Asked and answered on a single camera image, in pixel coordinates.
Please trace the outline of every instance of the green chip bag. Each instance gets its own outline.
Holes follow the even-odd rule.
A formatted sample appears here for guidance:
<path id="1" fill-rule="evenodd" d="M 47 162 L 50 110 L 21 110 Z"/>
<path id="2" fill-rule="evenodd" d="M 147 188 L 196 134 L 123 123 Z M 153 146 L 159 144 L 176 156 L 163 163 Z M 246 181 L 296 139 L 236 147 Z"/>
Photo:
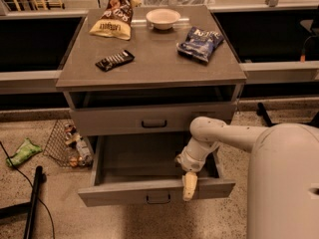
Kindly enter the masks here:
<path id="1" fill-rule="evenodd" d="M 12 167 L 22 164 L 24 161 L 28 160 L 31 156 L 42 151 L 42 148 L 36 144 L 33 144 L 29 138 L 25 138 L 24 142 L 16 150 L 13 156 L 6 159 L 8 166 Z"/>

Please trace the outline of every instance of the drawer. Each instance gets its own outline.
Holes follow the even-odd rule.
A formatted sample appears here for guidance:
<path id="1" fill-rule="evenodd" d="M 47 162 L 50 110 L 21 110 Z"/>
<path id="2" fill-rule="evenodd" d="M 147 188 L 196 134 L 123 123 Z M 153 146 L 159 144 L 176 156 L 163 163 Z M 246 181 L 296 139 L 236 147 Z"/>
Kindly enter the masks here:
<path id="1" fill-rule="evenodd" d="M 235 103 L 80 109 L 71 118 L 81 135 L 146 133 L 188 130 L 199 116 L 231 122 L 235 109 Z"/>
<path id="2" fill-rule="evenodd" d="M 183 171 L 174 158 L 189 138 L 188 132 L 99 136 L 91 186 L 80 189 L 80 197 L 87 206 L 181 202 Z M 212 153 L 193 199 L 227 197 L 234 184 Z"/>

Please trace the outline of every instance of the black handle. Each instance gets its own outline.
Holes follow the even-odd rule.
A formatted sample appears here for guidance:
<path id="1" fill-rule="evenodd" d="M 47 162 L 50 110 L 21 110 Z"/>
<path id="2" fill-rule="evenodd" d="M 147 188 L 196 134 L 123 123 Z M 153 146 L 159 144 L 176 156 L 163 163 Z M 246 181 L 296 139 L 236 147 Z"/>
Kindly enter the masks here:
<path id="1" fill-rule="evenodd" d="M 142 127 L 143 128 L 161 128 L 167 126 L 167 120 L 165 119 L 162 123 L 149 123 L 147 124 L 145 121 L 142 120 Z"/>
<path id="2" fill-rule="evenodd" d="M 170 203 L 170 194 L 167 196 L 166 201 L 160 201 L 160 202 L 150 201 L 150 198 L 147 196 L 147 204 L 168 204 L 168 203 Z"/>

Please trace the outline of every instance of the white bowl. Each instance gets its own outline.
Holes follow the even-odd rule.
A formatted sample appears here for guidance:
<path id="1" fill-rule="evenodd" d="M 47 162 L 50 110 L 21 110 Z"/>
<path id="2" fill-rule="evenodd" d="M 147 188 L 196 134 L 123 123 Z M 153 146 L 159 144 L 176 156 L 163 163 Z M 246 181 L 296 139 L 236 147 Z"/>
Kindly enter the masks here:
<path id="1" fill-rule="evenodd" d="M 171 28 L 179 19 L 180 14 L 170 9 L 155 9 L 147 14 L 147 20 L 160 30 Z"/>

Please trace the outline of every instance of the cabinet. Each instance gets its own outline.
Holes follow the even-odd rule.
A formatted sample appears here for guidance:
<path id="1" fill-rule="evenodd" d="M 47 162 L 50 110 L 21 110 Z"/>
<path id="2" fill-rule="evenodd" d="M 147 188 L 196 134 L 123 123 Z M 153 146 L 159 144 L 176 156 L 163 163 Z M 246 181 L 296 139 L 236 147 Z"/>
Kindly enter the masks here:
<path id="1" fill-rule="evenodd" d="M 91 186 L 79 190 L 88 206 L 182 201 L 174 158 L 190 138 L 190 122 L 198 116 L 230 122 L 245 82 L 226 42 L 207 66 L 177 54 L 191 26 L 220 32 L 206 7 L 173 8 L 181 23 L 168 31 L 148 26 L 152 9 L 135 9 L 129 41 L 89 35 L 103 14 L 91 10 L 57 83 L 95 154 Z M 132 63 L 107 73 L 95 66 L 122 49 L 136 56 Z M 213 153 L 194 199 L 227 197 L 233 186 Z"/>

